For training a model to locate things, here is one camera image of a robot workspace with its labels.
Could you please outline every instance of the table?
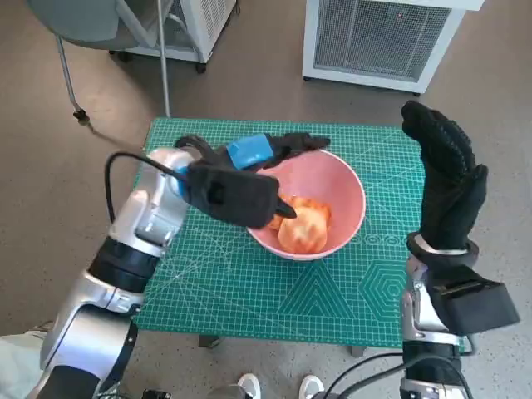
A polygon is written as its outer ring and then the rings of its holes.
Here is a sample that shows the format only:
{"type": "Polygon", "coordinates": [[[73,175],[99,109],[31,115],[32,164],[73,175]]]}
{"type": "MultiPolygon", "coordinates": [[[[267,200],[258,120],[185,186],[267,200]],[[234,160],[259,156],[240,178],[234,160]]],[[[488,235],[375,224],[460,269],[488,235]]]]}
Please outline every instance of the table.
{"type": "Polygon", "coordinates": [[[352,346],[401,346],[406,234],[417,229],[419,146],[396,127],[283,121],[157,119],[146,152],[181,135],[221,145],[245,135],[308,131],[348,162],[367,195],[353,240],[313,262],[281,259],[245,229],[191,209],[146,289],[140,328],[352,346]]]}

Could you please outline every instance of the robotic arm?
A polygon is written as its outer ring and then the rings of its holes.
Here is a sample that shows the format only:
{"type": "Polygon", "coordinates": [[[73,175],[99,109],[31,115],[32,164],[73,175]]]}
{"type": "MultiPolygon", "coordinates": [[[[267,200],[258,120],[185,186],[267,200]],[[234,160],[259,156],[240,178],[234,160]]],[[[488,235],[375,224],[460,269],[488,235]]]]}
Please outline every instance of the robotic arm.
{"type": "MultiPolygon", "coordinates": [[[[142,166],[138,185],[116,219],[107,192],[113,224],[47,334],[42,378],[28,397],[91,399],[116,384],[137,337],[131,316],[140,311],[145,287],[189,204],[216,219],[255,228],[274,214],[294,218],[293,209],[278,197],[278,181],[253,171],[328,143],[327,138],[290,133],[257,135],[212,150],[199,137],[186,136],[177,148],[152,151],[144,160],[150,165],[142,166]]],[[[106,183],[115,158],[106,165],[106,183]]]]}
{"type": "MultiPolygon", "coordinates": [[[[488,170],[475,164],[466,133],[440,112],[408,101],[402,115],[403,130],[421,146],[426,172],[421,226],[406,240],[403,361],[438,355],[460,370],[461,337],[520,320],[505,285],[472,270],[479,248],[468,235],[485,201],[488,170]]],[[[401,399],[468,396],[444,362],[418,362],[401,380],[401,399]]]]}

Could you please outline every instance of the shoe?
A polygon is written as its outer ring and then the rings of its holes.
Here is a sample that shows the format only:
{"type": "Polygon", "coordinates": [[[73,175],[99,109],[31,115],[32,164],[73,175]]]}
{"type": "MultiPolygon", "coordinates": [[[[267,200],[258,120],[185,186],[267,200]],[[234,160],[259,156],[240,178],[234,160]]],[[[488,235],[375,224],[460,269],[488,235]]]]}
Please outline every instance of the shoe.
{"type": "Polygon", "coordinates": [[[244,374],[238,384],[246,391],[246,393],[253,399],[260,399],[260,384],[259,379],[254,374],[244,374]]]}
{"type": "Polygon", "coordinates": [[[299,387],[298,399],[312,399],[314,395],[325,391],[323,382],[316,376],[306,376],[299,387]]]}

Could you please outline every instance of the concrete floor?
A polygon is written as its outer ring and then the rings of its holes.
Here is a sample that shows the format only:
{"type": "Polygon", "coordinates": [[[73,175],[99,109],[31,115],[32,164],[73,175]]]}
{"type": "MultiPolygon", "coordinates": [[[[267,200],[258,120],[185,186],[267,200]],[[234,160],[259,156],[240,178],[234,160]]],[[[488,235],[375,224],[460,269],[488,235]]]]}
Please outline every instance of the concrete floor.
{"type": "MultiPolygon", "coordinates": [[[[161,114],[159,62],[128,64],[106,52],[66,46],[79,102],[102,135],[71,117],[54,39],[18,0],[0,12],[0,335],[53,318],[71,282],[108,228],[102,171],[117,146],[140,148],[161,114]]],[[[427,105],[458,120],[490,167],[489,198],[472,238],[478,270],[506,282],[523,319],[484,334],[464,361],[477,397],[532,397],[532,48],[528,0],[487,0],[465,17],[429,91],[427,105]]],[[[304,0],[243,0],[203,76],[169,67],[175,116],[291,121],[400,123],[406,94],[326,81],[303,83],[304,0]]],[[[135,165],[116,166],[120,203],[135,165]]],[[[195,337],[143,332],[125,378],[176,397],[204,397],[213,386],[256,372],[264,397],[296,397],[306,373],[332,379],[352,363],[343,347],[227,340],[209,352],[195,337]]],[[[372,371],[361,372],[357,377],[372,371]]],[[[399,377],[366,389],[396,398],[399,377]]]]}

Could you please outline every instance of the table leg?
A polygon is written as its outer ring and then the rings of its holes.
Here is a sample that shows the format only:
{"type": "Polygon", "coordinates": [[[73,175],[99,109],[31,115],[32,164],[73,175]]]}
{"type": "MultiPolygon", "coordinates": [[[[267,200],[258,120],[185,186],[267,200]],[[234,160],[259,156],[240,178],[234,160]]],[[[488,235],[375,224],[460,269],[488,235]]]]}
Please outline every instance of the table leg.
{"type": "Polygon", "coordinates": [[[367,347],[351,347],[351,354],[353,357],[363,357],[366,348],[367,347]]]}
{"type": "Polygon", "coordinates": [[[198,340],[198,347],[206,347],[212,349],[217,347],[222,342],[222,338],[217,335],[200,335],[198,340]]]}

